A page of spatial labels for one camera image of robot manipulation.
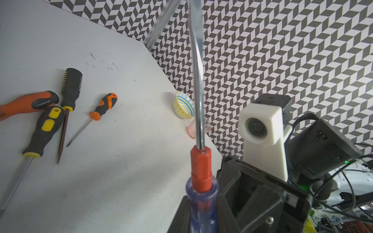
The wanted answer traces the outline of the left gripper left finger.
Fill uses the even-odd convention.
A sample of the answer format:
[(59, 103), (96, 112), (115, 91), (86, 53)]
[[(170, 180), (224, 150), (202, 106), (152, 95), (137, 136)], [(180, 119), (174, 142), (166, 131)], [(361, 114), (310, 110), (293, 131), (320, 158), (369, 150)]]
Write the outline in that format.
[(190, 233), (190, 200), (184, 196), (167, 233)]

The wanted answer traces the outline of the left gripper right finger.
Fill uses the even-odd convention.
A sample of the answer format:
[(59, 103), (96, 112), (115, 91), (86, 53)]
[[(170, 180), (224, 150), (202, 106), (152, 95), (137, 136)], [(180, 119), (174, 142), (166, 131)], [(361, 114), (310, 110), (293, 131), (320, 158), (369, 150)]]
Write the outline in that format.
[(223, 195), (217, 196), (216, 208), (218, 233), (240, 233), (241, 230), (233, 216), (226, 198)]

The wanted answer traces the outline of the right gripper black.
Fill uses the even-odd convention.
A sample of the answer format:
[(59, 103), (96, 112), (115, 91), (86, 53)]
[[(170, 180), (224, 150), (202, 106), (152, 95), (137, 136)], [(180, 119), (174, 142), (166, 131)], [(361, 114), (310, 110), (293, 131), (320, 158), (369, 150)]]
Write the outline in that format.
[[(291, 166), (316, 179), (362, 151), (324, 119), (318, 119), (288, 144)], [(309, 193), (232, 156), (222, 158), (217, 172), (223, 195), (241, 233), (302, 233), (312, 197)]]

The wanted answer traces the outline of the blue transparent handle screwdriver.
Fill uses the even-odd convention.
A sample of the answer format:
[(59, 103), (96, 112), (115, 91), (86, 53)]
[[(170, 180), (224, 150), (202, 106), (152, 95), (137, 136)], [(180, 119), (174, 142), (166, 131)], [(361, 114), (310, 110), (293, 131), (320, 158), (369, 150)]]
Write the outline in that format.
[(217, 232), (216, 197), (219, 185), (212, 173), (212, 150), (205, 144), (204, 21), (201, 1), (188, 1), (189, 38), (194, 78), (196, 145), (190, 152), (191, 177), (186, 184), (190, 200), (190, 231)]

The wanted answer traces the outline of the orange black short screwdriver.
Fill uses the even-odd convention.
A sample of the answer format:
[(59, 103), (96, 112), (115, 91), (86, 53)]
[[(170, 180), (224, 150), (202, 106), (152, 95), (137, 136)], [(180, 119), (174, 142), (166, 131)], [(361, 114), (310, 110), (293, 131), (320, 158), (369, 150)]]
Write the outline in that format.
[(71, 141), (67, 144), (69, 147), (77, 137), (85, 130), (85, 128), (92, 122), (92, 121), (99, 121), (102, 116), (110, 109), (112, 109), (116, 102), (118, 101), (118, 96), (115, 93), (109, 93), (105, 95), (100, 104), (89, 114), (90, 120), (75, 134), (75, 136), (71, 139)]

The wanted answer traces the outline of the black yellow phillips screwdriver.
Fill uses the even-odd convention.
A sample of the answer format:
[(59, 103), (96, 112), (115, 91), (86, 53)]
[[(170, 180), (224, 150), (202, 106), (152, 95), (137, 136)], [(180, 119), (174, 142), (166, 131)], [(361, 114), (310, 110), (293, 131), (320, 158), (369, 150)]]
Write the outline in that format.
[(22, 152), (25, 157), (20, 169), (10, 185), (1, 202), (1, 216), (4, 214), (9, 202), (21, 183), (31, 162), (43, 156), (45, 146), (51, 141), (55, 133), (60, 129), (65, 117), (65, 110), (60, 106), (48, 107), (38, 118), (36, 128), (31, 137), (31, 141)]

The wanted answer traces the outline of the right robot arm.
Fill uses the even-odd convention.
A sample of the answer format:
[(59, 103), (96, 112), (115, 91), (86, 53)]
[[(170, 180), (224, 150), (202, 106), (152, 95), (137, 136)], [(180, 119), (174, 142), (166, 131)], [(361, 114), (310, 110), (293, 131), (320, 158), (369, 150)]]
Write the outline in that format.
[(217, 172), (220, 193), (217, 199), (219, 233), (302, 233), (306, 227), (312, 205), (329, 208), (323, 197), (350, 195), (338, 203), (332, 214), (343, 215), (372, 224), (371, 217), (357, 217), (350, 213), (372, 201), (373, 194), (357, 194), (358, 176), (372, 176), (366, 170), (335, 171), (317, 198), (311, 197), (312, 188), (322, 181), (311, 180), (288, 167), (288, 181), (281, 181), (232, 156), (222, 159)]

